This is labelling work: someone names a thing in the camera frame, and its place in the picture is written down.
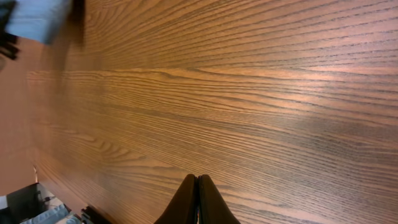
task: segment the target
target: brown wood surface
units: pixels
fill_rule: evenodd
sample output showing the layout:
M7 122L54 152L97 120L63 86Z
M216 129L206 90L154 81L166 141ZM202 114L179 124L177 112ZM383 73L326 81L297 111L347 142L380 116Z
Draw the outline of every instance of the brown wood surface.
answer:
M39 180L115 223L153 223L189 173L242 223L397 223L397 16L87 0L84 41L68 26L27 77Z

